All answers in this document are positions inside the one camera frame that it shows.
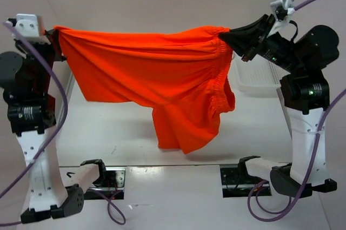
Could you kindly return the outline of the orange mesh shorts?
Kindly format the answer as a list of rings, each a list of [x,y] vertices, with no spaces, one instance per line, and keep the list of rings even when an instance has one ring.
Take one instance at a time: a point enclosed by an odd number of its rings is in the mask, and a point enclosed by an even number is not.
[[[89,102],[134,102],[152,109],[161,149],[188,154],[219,132],[235,109],[224,27],[176,34],[124,34],[57,26],[67,63]]]

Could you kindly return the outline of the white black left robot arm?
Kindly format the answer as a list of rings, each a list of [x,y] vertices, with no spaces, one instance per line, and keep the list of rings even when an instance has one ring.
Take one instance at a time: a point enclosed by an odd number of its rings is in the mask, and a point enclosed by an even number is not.
[[[102,160],[84,161],[68,183],[60,174],[55,137],[63,126],[55,115],[55,99],[48,93],[56,61],[65,61],[56,30],[46,30],[42,18],[17,14],[5,22],[16,51],[1,53],[1,88],[7,117],[22,149],[29,178],[30,201],[20,223],[60,219],[80,213],[84,194],[103,186],[108,173]]]

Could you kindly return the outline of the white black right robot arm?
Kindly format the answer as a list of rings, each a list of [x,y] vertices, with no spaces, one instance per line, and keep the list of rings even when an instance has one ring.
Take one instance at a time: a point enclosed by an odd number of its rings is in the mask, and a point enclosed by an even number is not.
[[[329,84],[322,70],[339,56],[338,35],[326,25],[317,25],[301,38],[288,40],[278,32],[270,33],[274,21],[273,15],[264,15],[219,35],[242,61],[261,56],[286,71],[280,89],[290,119],[292,162],[270,163],[268,181],[278,194],[289,197],[335,191],[337,184],[325,166],[321,118],[330,107]]]

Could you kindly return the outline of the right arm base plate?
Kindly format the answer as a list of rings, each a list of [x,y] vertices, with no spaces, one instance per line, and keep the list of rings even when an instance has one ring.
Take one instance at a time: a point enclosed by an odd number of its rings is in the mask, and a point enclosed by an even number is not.
[[[236,165],[220,166],[219,171],[224,198],[247,197],[252,188],[262,181],[254,176],[241,176]]]

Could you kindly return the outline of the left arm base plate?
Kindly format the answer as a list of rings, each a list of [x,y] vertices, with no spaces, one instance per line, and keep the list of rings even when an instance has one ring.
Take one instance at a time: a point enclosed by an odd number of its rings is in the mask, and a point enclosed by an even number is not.
[[[108,199],[123,200],[126,178],[125,167],[106,167],[105,178],[101,183],[93,184],[84,194],[86,200],[102,199],[96,192]]]

